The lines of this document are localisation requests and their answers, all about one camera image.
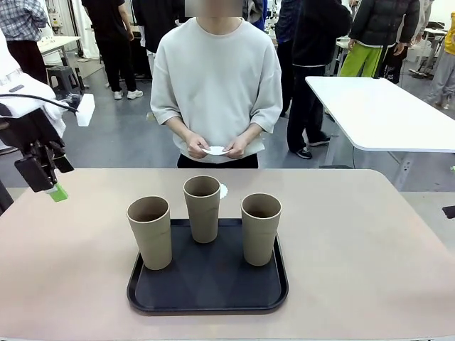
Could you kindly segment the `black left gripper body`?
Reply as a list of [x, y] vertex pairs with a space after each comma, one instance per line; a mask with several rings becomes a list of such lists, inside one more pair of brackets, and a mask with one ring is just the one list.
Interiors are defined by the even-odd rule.
[[58, 155], [65, 153], [65, 143], [43, 109], [33, 110], [22, 117], [2, 117], [1, 141], [16, 147], [23, 157], [40, 156], [41, 147]]

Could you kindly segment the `person's right hand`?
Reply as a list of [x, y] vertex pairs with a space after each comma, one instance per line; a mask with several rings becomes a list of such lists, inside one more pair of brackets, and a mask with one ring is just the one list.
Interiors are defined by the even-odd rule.
[[191, 134], [186, 138], [188, 154], [195, 159], [202, 159], [208, 155], [210, 149], [205, 139], [197, 134]]

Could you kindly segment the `person's left hand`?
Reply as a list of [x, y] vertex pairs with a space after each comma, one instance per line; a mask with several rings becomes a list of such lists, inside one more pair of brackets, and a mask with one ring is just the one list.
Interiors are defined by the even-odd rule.
[[245, 154], [248, 140], [244, 136], [238, 136], [223, 149], [223, 156], [231, 159], [240, 159]]

